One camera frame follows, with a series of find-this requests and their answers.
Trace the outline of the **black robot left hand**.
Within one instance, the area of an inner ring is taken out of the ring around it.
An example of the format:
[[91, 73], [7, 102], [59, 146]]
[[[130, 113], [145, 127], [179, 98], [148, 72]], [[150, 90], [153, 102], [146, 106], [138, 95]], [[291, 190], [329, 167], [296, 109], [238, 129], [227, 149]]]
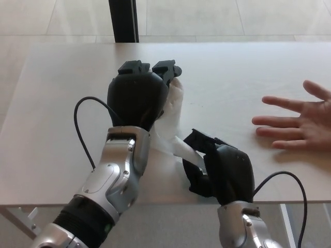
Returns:
[[175, 60], [152, 68], [141, 60], [126, 61], [108, 87], [107, 105], [113, 126], [136, 126], [150, 131], [163, 114], [170, 83], [182, 74]]

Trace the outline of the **person's bare hand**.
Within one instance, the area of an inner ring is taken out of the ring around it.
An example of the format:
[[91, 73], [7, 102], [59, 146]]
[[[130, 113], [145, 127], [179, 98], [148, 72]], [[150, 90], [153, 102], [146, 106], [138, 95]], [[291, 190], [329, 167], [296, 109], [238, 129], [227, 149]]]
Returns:
[[299, 113], [298, 117], [255, 116], [259, 137], [272, 138], [272, 148], [330, 152], [330, 90], [305, 80], [305, 91], [319, 101], [301, 101], [264, 96], [264, 104]]

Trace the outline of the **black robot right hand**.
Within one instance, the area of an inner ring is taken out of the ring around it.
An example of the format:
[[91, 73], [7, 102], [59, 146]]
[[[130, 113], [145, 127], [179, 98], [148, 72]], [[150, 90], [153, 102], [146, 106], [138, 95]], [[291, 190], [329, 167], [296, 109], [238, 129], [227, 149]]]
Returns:
[[190, 192], [215, 197], [222, 206], [235, 201], [253, 202], [254, 175], [246, 153], [196, 129], [192, 129], [184, 143], [204, 154], [206, 169], [203, 173], [200, 167], [182, 159]]

